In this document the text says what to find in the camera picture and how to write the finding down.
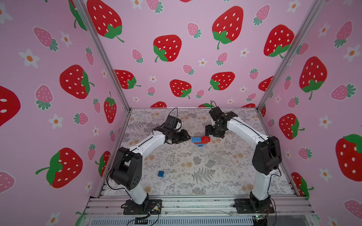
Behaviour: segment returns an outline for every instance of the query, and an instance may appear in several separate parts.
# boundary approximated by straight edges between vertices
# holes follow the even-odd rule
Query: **red strawberry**
[[[50,167],[40,169],[36,175],[43,170],[49,169],[46,179],[53,188],[61,188],[76,178],[82,171],[82,159],[70,148],[62,148],[50,160]]]
[[[352,84],[348,84],[347,86],[340,85],[331,93],[331,97],[333,99],[342,101],[346,99],[346,97],[351,98],[353,95],[355,95],[356,90],[357,88],[355,88]]]
[[[282,130],[283,134],[288,139],[294,139],[298,135],[298,131],[303,131],[299,129],[299,121],[294,114],[284,115],[279,119],[279,128]]]
[[[141,87],[140,85],[136,85],[136,77],[131,72],[124,70],[114,70],[114,72],[116,73],[122,88],[132,89],[134,86]]]
[[[336,143],[336,154],[342,173],[351,180],[362,181],[362,137],[343,137]]]
[[[210,85],[212,85],[212,87],[209,88],[209,91],[211,88],[214,90],[224,90],[229,87],[234,79],[235,74],[232,72],[216,73],[211,77]]]
[[[268,39],[264,46],[264,55],[275,57],[289,49],[290,44],[294,39],[294,33],[285,25],[278,25],[269,33]]]
[[[219,16],[212,25],[214,39],[222,44],[228,44],[239,37],[243,25],[244,11],[239,6],[233,6]]]
[[[167,105],[165,104],[165,102],[159,101],[157,103],[152,104],[151,107],[167,107]]]
[[[79,99],[88,96],[91,87],[88,81],[88,75],[79,65],[73,65],[63,71],[60,75],[60,86],[69,94]]]
[[[336,40],[334,41],[334,47],[339,48],[347,42],[347,38],[352,34],[352,22],[347,21],[343,24],[341,29],[338,31]]]
[[[174,79],[170,81],[170,88],[172,93],[177,97],[186,97],[191,93],[191,84],[181,80]]]
[[[88,0],[87,9],[93,25],[100,36],[117,37],[122,33],[122,21],[119,15],[101,0]]]
[[[0,126],[14,117],[19,110],[20,101],[15,93],[0,86]]]
[[[103,173],[106,170],[106,165],[108,163],[110,155],[111,153],[109,151],[105,151],[101,156],[101,158],[99,159],[99,163],[96,161],[96,164],[99,165],[98,172],[101,177],[103,176]]]
[[[114,99],[111,98],[111,92],[109,92],[109,97],[104,101],[104,113],[106,114],[106,119],[108,123],[112,123],[117,112],[117,105],[115,104]]]
[[[299,87],[306,93],[311,92],[309,100],[312,98],[313,90],[319,89],[327,78],[327,68],[316,56],[309,58],[303,67],[299,79]]]
[[[38,38],[39,42],[43,44],[45,47],[49,47],[51,51],[58,51],[58,43],[56,43],[55,39],[51,38],[51,34],[40,27],[33,28],[35,36]]]
[[[159,36],[153,41],[153,51],[162,61],[174,61],[181,49],[181,39],[177,35]]]
[[[262,81],[261,83],[259,83],[258,88],[259,88],[261,91],[266,92],[266,89],[268,88],[268,86],[269,86],[270,82],[272,81],[272,79],[273,79],[273,76],[265,79],[264,81]]]

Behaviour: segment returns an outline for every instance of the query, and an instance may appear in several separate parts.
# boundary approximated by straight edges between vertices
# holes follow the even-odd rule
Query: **flower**
[[[58,118],[58,115],[57,115],[57,114],[54,114],[53,118],[52,118],[52,119],[49,119],[48,121],[49,121],[51,124],[53,124],[53,129],[55,129],[56,127],[63,127],[63,126],[62,126],[63,118],[62,118],[62,117]]]
[[[0,23],[4,24],[5,19],[13,20],[13,18],[6,12],[6,7],[4,3],[0,3]]]
[[[26,53],[19,52],[19,55],[25,59],[24,60],[25,66],[32,65],[33,67],[38,68],[37,62],[40,60],[40,58],[37,56],[34,56],[33,53],[30,51],[30,49],[26,49]]]
[[[240,50],[240,57],[246,57],[248,53],[250,53],[250,51],[248,51],[248,48],[245,47],[245,49]]]
[[[321,178],[324,178],[325,179],[325,181],[327,181],[328,182],[328,179],[329,178],[332,178],[332,176],[328,173],[328,170],[327,169],[319,169],[319,171],[320,171],[320,174],[319,174],[319,176],[321,177]]]
[[[295,13],[295,10],[301,5],[301,3],[298,0],[289,2],[289,8],[287,12]]]
[[[199,60],[199,67],[200,66],[206,66],[207,61],[205,60],[205,58],[202,58],[202,60]]]
[[[328,120],[328,115],[326,115],[324,118],[319,118],[320,124],[319,126],[324,126],[324,128],[328,129],[328,125],[332,122]]]
[[[348,62],[352,62],[353,58],[356,56],[360,56],[361,53],[358,51],[359,47],[361,45],[357,45],[356,47],[352,48],[352,47],[348,47],[347,48],[347,53],[346,55],[344,55],[343,59],[347,59]]]
[[[57,224],[59,222],[59,214],[60,212],[55,213],[51,213],[50,215],[50,220],[48,220],[48,222],[45,223],[46,226],[53,226],[55,224]]]
[[[327,23],[325,23],[323,25],[323,27],[321,29],[319,29],[319,36],[318,38],[322,37],[322,36],[326,36],[327,35],[327,31],[328,29],[330,28],[331,26],[330,25],[327,25]]]
[[[64,32],[62,31],[60,33],[62,34],[62,37],[60,39],[66,44],[67,47],[69,47],[69,45],[73,45],[72,41],[70,41],[69,39],[69,34],[64,34]]]

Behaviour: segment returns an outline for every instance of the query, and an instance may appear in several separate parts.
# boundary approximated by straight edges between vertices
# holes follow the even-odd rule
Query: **strawberry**
[[[270,11],[270,5],[265,5],[261,7],[256,12],[256,17],[254,18],[254,25],[259,26],[261,23],[263,23],[263,20],[265,20],[268,17],[269,11]]]
[[[284,89],[285,90],[288,90],[289,87],[290,87],[290,84],[292,84],[291,79],[292,79],[292,77],[290,77],[290,75],[288,75],[287,78],[285,79],[285,82],[284,82]]]
[[[91,51],[91,49],[89,48],[89,47],[87,47],[87,48],[85,48],[85,51],[87,52],[86,54],[85,54],[85,57],[87,58],[87,61],[89,62],[89,64],[91,65],[91,66],[93,66],[93,63],[94,63],[94,57],[93,57],[93,53],[92,53],[92,51]]]
[[[346,99],[346,97],[351,98],[353,95],[355,95],[356,90],[357,88],[355,88],[352,84],[348,84],[347,86],[340,85],[331,93],[331,97],[333,99],[342,101]]]
[[[299,121],[294,114],[284,115],[279,119],[279,128],[282,130],[284,136],[288,139],[294,139],[298,135],[298,131],[303,131],[299,129]]]
[[[298,97],[294,97],[294,98],[291,98],[288,102],[288,107],[290,108],[294,108],[296,105],[299,104],[299,98]]]
[[[362,204],[356,200],[349,200],[344,202],[344,207],[357,218],[362,219]]]
[[[165,104],[165,102],[159,101],[157,103],[152,104],[151,107],[167,107],[167,105]]]
[[[93,25],[100,36],[113,39],[122,33],[122,20],[119,15],[101,0],[88,0],[87,9]]]
[[[82,159],[70,148],[62,148],[51,159],[50,166],[35,172],[36,175],[49,169],[46,179],[53,188],[61,188],[76,178],[82,171]]]
[[[58,43],[55,39],[51,38],[51,34],[47,30],[40,27],[34,27],[33,32],[43,46],[49,47],[49,49],[54,52],[59,50]]]
[[[73,65],[63,71],[60,75],[60,86],[69,94],[79,99],[88,96],[91,87],[88,81],[88,75],[79,65]]]
[[[124,70],[114,70],[114,72],[116,73],[122,88],[132,89],[135,86],[141,87],[140,85],[136,85],[136,77],[131,72]]]
[[[265,79],[264,81],[262,81],[261,83],[259,83],[258,88],[259,88],[261,91],[266,92],[266,89],[268,88],[268,86],[269,86],[270,82],[272,81],[272,79],[273,79],[273,76]]]
[[[211,77],[210,85],[212,86],[208,90],[210,91],[211,88],[214,90],[224,90],[229,87],[234,79],[235,74],[232,72],[216,73]]]
[[[105,151],[101,156],[101,158],[99,159],[99,163],[96,161],[96,164],[99,165],[98,172],[101,177],[103,176],[103,173],[106,170],[106,165],[108,163],[110,155],[111,153],[109,151]]]
[[[199,29],[199,25],[194,23],[188,23],[187,24],[187,31],[189,32],[190,36],[193,36],[194,38],[200,38],[201,37],[201,30]]]
[[[192,69],[192,67],[190,65],[185,64],[183,66],[183,69],[186,74],[192,75],[195,73],[195,71]]]
[[[312,98],[313,90],[319,89],[327,78],[327,68],[316,56],[309,58],[303,67],[299,79],[299,87],[306,93],[311,92],[309,100]]]
[[[92,161],[95,155],[96,155],[96,146],[94,144],[91,144],[89,146],[89,151],[88,151],[89,161]]]
[[[153,41],[153,51],[162,61],[174,61],[181,49],[181,39],[177,35],[159,36]]]
[[[362,137],[351,134],[339,139],[336,154],[342,173],[351,180],[362,181]]]
[[[14,117],[20,110],[20,101],[15,93],[0,86],[0,126]]]
[[[222,44],[228,44],[239,37],[243,25],[244,11],[239,6],[234,6],[221,14],[212,25],[214,39]]]
[[[218,56],[218,60],[216,61],[216,65],[217,66],[221,66],[224,64],[224,62],[226,62],[227,60],[227,52],[223,52],[222,54],[220,54]]]
[[[94,98],[93,99],[93,104],[94,104],[94,110],[99,114],[101,113],[101,104],[100,102],[98,101],[97,98]]]
[[[6,171],[0,171],[0,194],[8,191],[15,185],[15,177]]]
[[[191,84],[181,80],[174,79],[170,81],[170,88],[172,93],[177,97],[186,97],[191,93]]]
[[[294,33],[285,25],[278,25],[271,30],[265,42],[264,55],[275,57],[289,49],[290,44],[294,39]]]
[[[305,149],[305,148],[301,148],[298,151],[298,155],[302,158],[302,159],[309,159],[312,157],[312,152],[310,149]]]
[[[109,92],[109,97],[104,101],[103,108],[108,123],[112,123],[117,112],[117,105],[114,99],[112,99],[111,92]]]
[[[35,103],[38,105],[39,109],[43,111],[48,110],[51,107],[51,102],[53,101],[53,95],[48,86],[41,85],[35,92],[35,98],[37,101]]]
[[[343,24],[341,29],[338,31],[336,40],[334,41],[334,47],[339,48],[347,42],[347,38],[352,34],[352,22],[347,21]]]
[[[249,77],[252,79],[252,80],[255,80],[259,75],[259,72],[258,72],[258,69],[256,68],[253,68],[251,71],[250,71],[250,75]]]

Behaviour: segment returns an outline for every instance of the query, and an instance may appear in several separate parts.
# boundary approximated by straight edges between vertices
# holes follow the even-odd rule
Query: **pink strawberry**
[[[136,60],[137,63],[141,64],[143,63],[142,53],[140,53],[138,50],[133,49],[132,50],[132,57]]]
[[[96,146],[94,144],[91,144],[89,146],[89,151],[88,151],[89,161],[92,161],[95,155],[96,155]]]
[[[294,108],[296,105],[299,104],[299,98],[298,97],[294,97],[294,98],[291,98],[288,102],[288,107],[290,108]]]
[[[290,75],[287,76],[287,78],[285,79],[284,82],[284,89],[288,90],[290,87],[290,84],[292,84],[292,82],[290,81],[292,79],[292,77],[290,77]]]
[[[6,171],[0,171],[0,194],[15,185],[15,178]]]
[[[195,73],[195,71],[192,69],[192,67],[191,67],[190,65],[185,64],[185,65],[183,66],[183,68],[184,68],[184,72],[185,72],[186,74],[192,75],[192,74]]]
[[[216,65],[217,66],[221,66],[224,64],[224,62],[226,62],[227,60],[227,52],[223,52],[222,54],[220,54],[218,56],[218,60],[216,61]]]
[[[194,38],[200,38],[201,37],[201,30],[199,29],[199,25],[194,23],[188,23],[187,24],[187,31],[189,32],[190,36],[193,36]]]
[[[88,122],[88,116],[86,116],[83,112],[75,114],[73,119],[75,123],[80,125],[84,125]]]
[[[250,75],[249,77],[252,79],[252,80],[255,80],[259,75],[259,72],[258,72],[258,69],[256,68],[253,68],[251,71],[250,71]]]
[[[298,155],[302,158],[302,159],[309,159],[312,157],[312,152],[310,149],[305,149],[305,148],[301,148],[298,151]]]
[[[196,98],[200,99],[205,94],[205,91],[203,89],[197,91]]]
[[[45,47],[49,47],[51,51],[58,51],[58,43],[56,43],[55,39],[51,38],[51,34],[40,27],[34,27],[33,28],[35,36],[38,38],[39,42],[43,44]]]
[[[346,99],[346,97],[351,98],[353,95],[355,95],[356,90],[357,88],[355,88],[352,84],[348,84],[347,86],[340,85],[331,93],[331,97],[333,99],[342,101]]]
[[[334,47],[339,48],[347,42],[347,38],[352,34],[352,22],[347,21],[343,24],[341,29],[338,31],[336,40],[334,41]]]

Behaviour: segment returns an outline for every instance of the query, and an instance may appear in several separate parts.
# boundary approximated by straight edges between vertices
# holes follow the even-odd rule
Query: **strawberry wallpaper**
[[[319,225],[362,225],[361,1],[327,1],[266,102]]]
[[[313,2],[83,1],[137,108],[255,107]]]
[[[78,226],[126,110],[72,1],[0,2],[0,30],[0,225]]]

